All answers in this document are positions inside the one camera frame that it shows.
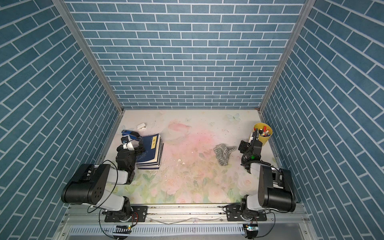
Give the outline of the grey striped cloth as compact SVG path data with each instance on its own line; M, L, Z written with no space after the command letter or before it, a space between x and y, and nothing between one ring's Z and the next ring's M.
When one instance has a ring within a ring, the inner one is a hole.
M227 166L231 153L237 149L236 146L227 146L226 144L219 144L214 147L216 159L221 166Z

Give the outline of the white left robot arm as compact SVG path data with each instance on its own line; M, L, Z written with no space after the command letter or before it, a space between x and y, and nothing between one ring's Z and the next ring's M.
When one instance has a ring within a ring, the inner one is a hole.
M108 183L114 188L129 185L135 176L137 157L146 152L142 140L136 148L129 149L124 143L117 148L116 163L106 160L96 166L82 164L64 187L61 200L67 204L93 206L105 215L106 223L144 222L148 207L132 207L128 197L115 195L106 190Z

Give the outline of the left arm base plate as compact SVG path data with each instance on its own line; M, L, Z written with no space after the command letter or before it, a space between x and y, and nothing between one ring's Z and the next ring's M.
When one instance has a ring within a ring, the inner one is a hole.
M131 206L128 208L123 207L121 211L102 211L105 215L106 223L139 223L145 222L148 212L148 206Z

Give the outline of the blue book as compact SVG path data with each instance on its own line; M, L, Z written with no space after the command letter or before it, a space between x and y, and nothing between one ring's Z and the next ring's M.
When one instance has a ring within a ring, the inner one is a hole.
M144 152L137 155L136 167L140 170L158 170L161 164L164 143L160 134L142 137Z

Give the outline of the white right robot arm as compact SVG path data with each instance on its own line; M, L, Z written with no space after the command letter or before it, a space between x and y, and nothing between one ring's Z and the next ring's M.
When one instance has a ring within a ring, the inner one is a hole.
M264 210L290 213L296 209L295 187L291 171L275 168L261 160L263 143L260 137L265 132L254 130L248 142L241 141L239 151L241 165L249 174L259 174L258 192L242 198L240 213L246 221L255 220Z

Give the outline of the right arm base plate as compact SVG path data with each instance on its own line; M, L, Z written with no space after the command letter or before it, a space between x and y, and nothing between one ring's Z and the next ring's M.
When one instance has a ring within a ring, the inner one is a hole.
M240 204L230 204L222 207L228 222L253 221L264 222L267 220L265 213L260 211L251 211L242 208Z

